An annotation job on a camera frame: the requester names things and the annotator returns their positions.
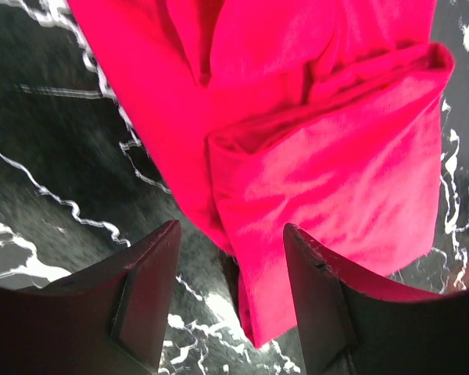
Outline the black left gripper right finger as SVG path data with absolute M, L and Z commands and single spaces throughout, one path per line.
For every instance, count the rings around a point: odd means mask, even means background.
M 469 374 L 469 289 L 380 276 L 293 224 L 283 233 L 309 374 Z

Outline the pink t shirt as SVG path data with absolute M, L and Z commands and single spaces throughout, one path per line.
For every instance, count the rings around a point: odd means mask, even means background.
M 293 223 L 382 276 L 426 255 L 440 101 L 433 1 L 72 1 L 181 211 L 239 266 L 255 347 L 295 324 Z

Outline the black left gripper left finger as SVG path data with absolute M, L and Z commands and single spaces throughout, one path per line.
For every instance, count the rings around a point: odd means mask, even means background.
M 43 288 L 0 287 L 0 374 L 155 374 L 181 225 Z

